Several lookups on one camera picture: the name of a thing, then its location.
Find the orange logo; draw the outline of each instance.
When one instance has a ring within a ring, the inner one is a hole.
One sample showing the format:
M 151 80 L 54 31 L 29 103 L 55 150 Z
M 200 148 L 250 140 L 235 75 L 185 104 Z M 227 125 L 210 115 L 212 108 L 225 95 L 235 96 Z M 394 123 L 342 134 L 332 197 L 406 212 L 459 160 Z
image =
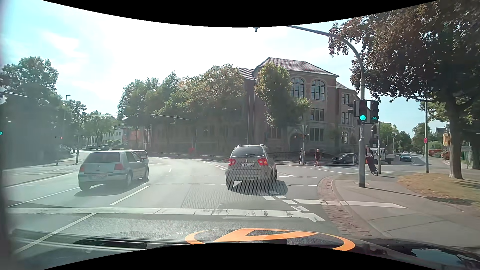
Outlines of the orange logo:
M 194 245 L 194 244 L 205 244 L 195 238 L 196 235 L 203 232 L 208 232 L 213 230 L 206 230 L 195 232 L 187 235 L 185 237 L 185 241 Z M 283 233 L 275 233 L 275 234 L 262 234 L 262 235 L 249 235 L 254 231 L 273 231 L 273 232 L 283 232 Z M 283 230 L 283 229 L 262 229 L 262 228 L 244 228 L 238 229 L 233 232 L 230 232 L 220 238 L 214 240 L 214 242 L 248 242 L 248 241 L 263 241 L 263 240 L 277 240 L 277 239 L 292 239 L 292 238 L 300 238 L 300 237 L 307 237 L 313 235 L 328 235 L 334 238 L 337 238 L 343 242 L 342 245 L 332 248 L 335 250 L 351 250 L 355 247 L 355 244 L 343 237 L 326 234 L 326 233 L 312 233 L 312 232 L 303 232 L 303 231 L 290 231 L 290 230 Z

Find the traffic light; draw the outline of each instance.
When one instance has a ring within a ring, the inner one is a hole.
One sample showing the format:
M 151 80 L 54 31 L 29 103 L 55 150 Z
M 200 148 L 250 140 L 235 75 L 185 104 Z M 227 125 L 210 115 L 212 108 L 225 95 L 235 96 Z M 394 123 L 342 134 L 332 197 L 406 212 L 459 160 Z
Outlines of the traffic light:
M 378 123 L 378 105 L 380 103 L 377 100 L 370 101 L 370 122 L 371 123 Z
M 367 101 L 364 99 L 359 100 L 359 120 L 362 125 L 365 124 L 365 121 L 367 120 L 367 112 Z
M 357 106 L 356 106 L 357 104 L 356 104 L 356 102 L 349 102 L 347 105 L 352 108 L 352 109 L 348 110 L 348 113 L 353 113 L 353 116 L 357 117 Z

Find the tiled roof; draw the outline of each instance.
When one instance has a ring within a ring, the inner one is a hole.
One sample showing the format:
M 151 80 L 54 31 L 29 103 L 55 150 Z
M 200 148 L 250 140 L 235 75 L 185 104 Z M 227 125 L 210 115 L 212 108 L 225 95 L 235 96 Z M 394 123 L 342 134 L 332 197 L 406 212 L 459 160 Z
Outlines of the tiled roof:
M 339 82 L 336 82 L 336 88 L 337 89 L 348 89 L 348 90 L 351 90 L 350 88 L 346 87 L 345 85 L 339 83 Z
M 263 61 L 263 63 L 257 66 L 257 68 L 262 68 L 266 63 L 270 63 L 270 62 L 275 63 L 275 66 L 282 65 L 284 68 L 290 71 L 309 72 L 309 73 L 332 75 L 332 76 L 338 77 L 338 75 L 330 73 L 324 69 L 321 69 L 305 61 L 288 60 L 288 59 L 273 58 L 273 57 L 267 58 L 265 61 Z
M 242 74 L 243 78 L 248 79 L 248 80 L 255 80 L 255 78 L 252 76 L 253 69 L 251 69 L 251 68 L 239 68 L 239 71 Z

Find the license plate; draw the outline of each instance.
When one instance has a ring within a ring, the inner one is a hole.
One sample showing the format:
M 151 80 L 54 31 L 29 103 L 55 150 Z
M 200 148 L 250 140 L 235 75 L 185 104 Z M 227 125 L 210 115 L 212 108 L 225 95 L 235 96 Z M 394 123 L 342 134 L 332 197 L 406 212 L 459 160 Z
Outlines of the license plate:
M 99 179 L 99 178 L 105 178 L 107 175 L 106 174 L 97 174 L 97 175 L 92 175 L 92 179 Z

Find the grass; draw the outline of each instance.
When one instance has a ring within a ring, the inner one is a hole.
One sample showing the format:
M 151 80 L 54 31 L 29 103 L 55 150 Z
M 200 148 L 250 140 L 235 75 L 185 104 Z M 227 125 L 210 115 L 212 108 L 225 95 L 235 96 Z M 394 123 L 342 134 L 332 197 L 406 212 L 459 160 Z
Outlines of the grass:
M 398 182 L 431 200 L 480 209 L 480 177 L 462 180 L 444 173 L 414 173 L 399 177 Z

